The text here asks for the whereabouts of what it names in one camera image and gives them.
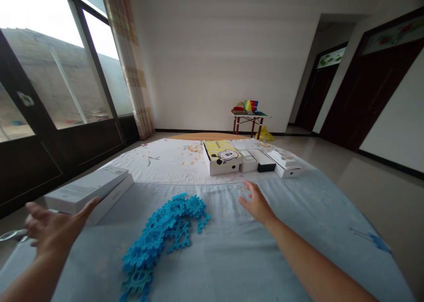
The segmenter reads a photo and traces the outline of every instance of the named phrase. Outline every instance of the table leg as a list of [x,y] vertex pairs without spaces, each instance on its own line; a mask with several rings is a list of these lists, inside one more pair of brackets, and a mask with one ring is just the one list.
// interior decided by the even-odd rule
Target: table leg
[[237,128],[235,130],[235,134],[238,135],[239,134],[239,125],[240,125],[240,118],[237,118]]
[[264,118],[261,118],[261,121],[259,122],[259,129],[257,130],[257,138],[258,139],[261,137],[261,130],[262,130],[263,121],[264,121]]
[[252,133],[250,133],[250,138],[253,138],[253,132],[255,131],[256,118],[252,120]]

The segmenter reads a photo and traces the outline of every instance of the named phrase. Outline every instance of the hand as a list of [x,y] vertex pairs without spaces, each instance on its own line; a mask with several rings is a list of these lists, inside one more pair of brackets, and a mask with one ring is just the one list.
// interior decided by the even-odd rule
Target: hand
[[54,213],[36,203],[27,203],[25,206],[30,215],[26,218],[25,228],[28,237],[34,239],[31,246],[37,247],[37,256],[45,252],[68,254],[99,202],[99,198],[92,199],[73,216]]
[[273,213],[257,184],[247,180],[243,181],[243,183],[246,189],[252,193],[248,195],[252,201],[248,202],[246,199],[239,196],[238,201],[240,204],[263,225],[267,225],[269,222],[276,220],[277,217]]

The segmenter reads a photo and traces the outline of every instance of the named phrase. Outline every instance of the white box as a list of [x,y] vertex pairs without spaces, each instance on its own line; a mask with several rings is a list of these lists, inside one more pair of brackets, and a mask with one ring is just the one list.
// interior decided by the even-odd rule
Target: white box
[[128,176],[128,170],[106,166],[44,195],[47,208],[76,214],[94,197],[105,198]]
[[238,172],[242,163],[239,153],[226,140],[203,142],[203,156],[210,176]]
[[281,155],[276,150],[267,153],[276,162],[275,173],[281,178],[297,177],[302,172],[300,164],[292,157]]
[[260,149],[249,149],[248,152],[257,160],[258,172],[273,172],[275,170],[275,162]]
[[133,176],[128,174],[128,176],[95,207],[90,217],[88,217],[86,225],[94,226],[97,224],[133,184]]
[[253,172],[257,171],[258,162],[257,160],[246,150],[238,151],[242,155],[243,162],[240,165],[242,172]]

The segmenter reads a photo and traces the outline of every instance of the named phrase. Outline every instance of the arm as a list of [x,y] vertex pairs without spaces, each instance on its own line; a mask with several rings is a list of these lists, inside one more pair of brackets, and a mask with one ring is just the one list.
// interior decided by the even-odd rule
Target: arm
[[252,193],[249,195],[252,201],[239,197],[240,204],[275,238],[278,248],[312,300],[377,301],[338,266],[278,220],[257,184],[248,181],[244,184]]
[[2,294],[0,302],[51,300],[71,247],[97,204],[94,198],[74,216],[53,213],[36,203],[26,204],[30,215],[25,227],[34,239],[31,245],[37,247],[37,254]]

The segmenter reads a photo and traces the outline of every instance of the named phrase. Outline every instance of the curtain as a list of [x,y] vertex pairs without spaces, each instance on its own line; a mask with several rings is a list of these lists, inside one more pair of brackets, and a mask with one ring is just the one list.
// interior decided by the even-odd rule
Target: curtain
[[104,0],[140,139],[155,132],[129,0]]

